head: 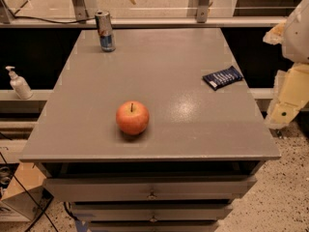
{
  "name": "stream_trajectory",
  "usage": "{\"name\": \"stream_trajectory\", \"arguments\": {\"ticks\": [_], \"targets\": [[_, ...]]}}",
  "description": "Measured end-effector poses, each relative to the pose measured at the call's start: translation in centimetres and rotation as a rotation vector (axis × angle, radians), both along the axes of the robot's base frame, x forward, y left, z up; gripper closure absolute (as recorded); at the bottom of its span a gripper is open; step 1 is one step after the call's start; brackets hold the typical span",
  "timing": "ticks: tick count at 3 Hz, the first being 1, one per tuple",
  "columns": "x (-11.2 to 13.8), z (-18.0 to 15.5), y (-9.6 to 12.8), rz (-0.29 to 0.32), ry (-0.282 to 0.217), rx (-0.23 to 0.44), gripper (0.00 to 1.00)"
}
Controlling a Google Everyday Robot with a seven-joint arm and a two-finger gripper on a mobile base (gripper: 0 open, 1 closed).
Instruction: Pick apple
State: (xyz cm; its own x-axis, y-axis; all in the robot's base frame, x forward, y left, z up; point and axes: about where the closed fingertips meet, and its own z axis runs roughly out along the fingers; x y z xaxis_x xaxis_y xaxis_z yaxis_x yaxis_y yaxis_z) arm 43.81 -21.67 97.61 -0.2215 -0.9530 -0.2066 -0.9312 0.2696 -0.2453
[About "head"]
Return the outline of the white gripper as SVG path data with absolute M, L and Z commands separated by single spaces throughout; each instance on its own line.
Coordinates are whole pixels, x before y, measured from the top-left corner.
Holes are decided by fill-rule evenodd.
M 302 0 L 289 15 L 263 37 L 267 44 L 282 44 L 283 56 L 295 63 L 286 72 L 278 71 L 273 98 L 265 123 L 270 129 L 283 129 L 309 102 L 309 0 Z

